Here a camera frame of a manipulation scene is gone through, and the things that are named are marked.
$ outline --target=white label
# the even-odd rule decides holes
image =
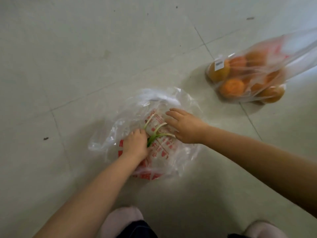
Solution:
[[[222,57],[215,59],[215,71],[224,68],[224,60]]]

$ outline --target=tile floor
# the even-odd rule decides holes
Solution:
[[[177,86],[214,126],[313,158],[314,68],[261,108],[222,103],[204,65],[260,40],[314,27],[317,0],[0,0],[0,236],[31,237],[104,167],[89,137],[138,88]],[[183,177],[129,180],[160,237],[225,237],[267,219],[290,238],[317,220],[203,149]]]

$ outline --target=person's right arm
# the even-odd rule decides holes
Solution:
[[[212,148],[317,218],[316,162],[209,126],[181,109],[171,108],[166,114],[174,118],[165,121],[177,129],[178,140]]]

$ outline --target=person's left arm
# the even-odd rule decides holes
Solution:
[[[145,130],[131,132],[123,142],[123,154],[67,201],[34,238],[95,237],[126,180],[147,156],[146,145]]]

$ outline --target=clear plastic bag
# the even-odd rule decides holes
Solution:
[[[105,152],[106,161],[117,159],[123,150],[123,139],[134,129],[146,127],[148,137],[155,128],[164,122],[165,112],[169,108],[185,109],[200,116],[201,110],[195,100],[179,88],[168,88],[166,91],[142,89],[139,94],[127,99],[118,115],[95,132],[89,141],[91,151]],[[162,126],[158,133],[172,133],[169,125]],[[171,136],[162,136],[152,142],[151,151],[143,160],[133,176],[153,180],[162,175],[181,175],[185,165],[197,156],[199,145],[184,144]]]
[[[259,42],[228,57],[219,56],[207,76],[231,101],[274,103],[284,95],[285,82],[317,65],[317,28]]]

